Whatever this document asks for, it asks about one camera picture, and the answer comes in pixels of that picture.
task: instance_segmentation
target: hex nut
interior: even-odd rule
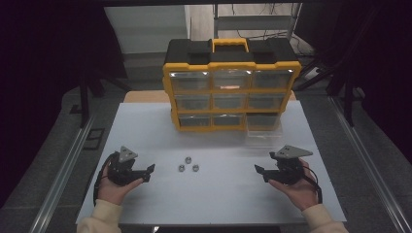
[[[191,157],[186,157],[186,158],[185,158],[185,162],[186,162],[187,164],[191,164]]]
[[[184,172],[185,171],[185,165],[179,165],[179,172]]]
[[[193,172],[199,171],[199,165],[197,164],[193,165],[192,169],[193,169]]]

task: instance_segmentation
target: black cable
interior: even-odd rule
[[[99,187],[100,187],[100,182],[103,178],[107,177],[103,177],[103,171],[106,168],[106,165],[110,162],[110,160],[112,160],[112,158],[114,157],[114,154],[109,155],[109,157],[106,158],[106,161],[104,161],[102,169],[100,170],[99,174],[97,175],[97,179],[96,182],[94,183],[94,190],[93,190],[93,204],[94,206],[96,205],[96,200],[97,200],[97,196],[99,194]]]
[[[297,45],[296,45],[296,48],[297,48],[297,50],[300,52],[300,54],[302,54],[302,55],[308,55],[308,54],[305,54],[303,51],[301,51],[300,50],[300,48],[299,48],[299,45],[300,45],[300,40],[299,39],[297,39],[296,37],[294,37],[294,36],[292,36],[292,38],[293,39],[295,39],[295,40],[297,40]]]
[[[318,183],[318,176],[316,176],[316,173],[315,173],[312,169],[310,169],[310,168],[308,168],[308,167],[305,167],[305,166],[302,166],[302,167],[305,168],[305,169],[307,169],[307,170],[309,170],[309,171],[315,176],[316,183]]]
[[[321,187],[318,185],[318,176],[316,176],[316,173],[312,169],[310,169],[308,167],[305,167],[305,166],[302,166],[302,167],[305,168],[305,169],[308,169],[309,171],[311,171],[312,174],[315,176],[316,181],[313,181],[311,178],[309,178],[308,176],[306,176],[304,174],[302,175],[302,179],[307,181],[309,184],[311,184],[315,187],[316,192],[318,193],[318,204],[322,204],[323,201],[324,201],[324,196],[322,194]]]

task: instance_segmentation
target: yellow storage organizer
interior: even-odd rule
[[[273,130],[301,65],[289,41],[172,40],[163,85],[178,130]]]

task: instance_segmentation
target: metal rail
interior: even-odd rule
[[[360,162],[363,165],[363,168],[366,171],[366,174],[372,181],[379,197],[381,198],[394,226],[396,227],[397,232],[412,232],[411,226],[407,221],[403,210],[400,208],[397,203],[394,195],[391,190],[386,185],[381,174],[375,166],[375,163],[371,159],[370,154],[363,145],[360,136],[357,133],[357,130],[354,127],[351,127],[350,124],[346,121],[343,113],[342,106],[339,103],[338,97],[329,97],[340,123],[342,124],[345,133],[347,134],[349,141],[351,142],[353,148],[355,149]]]
[[[72,147],[69,149],[69,152],[67,153],[66,159],[61,165],[61,168],[58,171],[57,176],[51,185],[49,193],[46,196],[46,199],[43,202],[43,205],[40,208],[39,213],[34,218],[33,224],[29,231],[30,233],[46,232],[46,229],[48,228],[49,223],[52,219],[52,214],[54,213],[54,210],[57,207],[61,194],[63,193],[63,190],[66,187],[67,181],[69,180],[73,168],[76,164],[76,161],[79,157],[79,154],[82,151],[83,144],[87,137],[88,131],[90,130],[91,125],[94,122],[94,119],[95,114],[92,114],[86,122],[85,127],[79,130]]]

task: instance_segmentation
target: hand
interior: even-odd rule
[[[309,168],[309,164],[306,161],[300,158],[299,160],[304,167]],[[314,180],[308,169],[304,168],[303,170],[308,178]],[[303,179],[294,185],[284,185],[273,180],[269,180],[269,183],[285,193],[289,199],[291,199],[292,203],[301,211],[318,204],[318,196],[315,187]]]
[[[133,188],[140,185],[143,182],[143,178],[125,186],[118,186],[117,184],[112,183],[107,177],[108,167],[109,165],[106,165],[103,170],[97,198],[120,206],[124,196]]]

